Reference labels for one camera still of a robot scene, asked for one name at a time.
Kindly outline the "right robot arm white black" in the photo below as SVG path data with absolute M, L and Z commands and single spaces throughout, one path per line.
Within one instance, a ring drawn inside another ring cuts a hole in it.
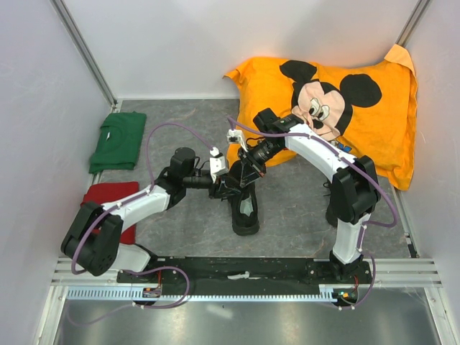
M 283 150 L 290 150 L 317 168 L 329 181 L 329 210 L 337 219 L 336 241 L 330 252 L 329 274 L 336 282 L 347 282 L 362 261 L 364 225 L 380 200 L 375 166 L 367 156 L 356 158 L 322 139 L 294 114 L 278 117 L 267 108 L 256 115 L 255 134 L 262 141 L 249 147 L 244 138 L 247 126 L 230 119 L 227 138 L 240 146 L 242 185 L 266 173 L 266 163 Z

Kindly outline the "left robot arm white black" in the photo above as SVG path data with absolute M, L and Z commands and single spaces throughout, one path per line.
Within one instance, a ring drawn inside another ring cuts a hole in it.
M 180 147 L 159 177 L 141 191 L 114 202 L 84 203 L 61 244 L 61 252 L 72 260 L 71 272 L 97 277 L 110 269 L 125 270 L 141 282 L 152 282 L 157 264 L 146 249 L 122 246 L 121 235 L 139 221 L 176 206 L 189 189 L 207 190 L 210 198 L 217 199 L 240 194 L 226 158 L 217 148 L 210 155 L 209 168 L 202 170 L 195 166 L 195 151 Z

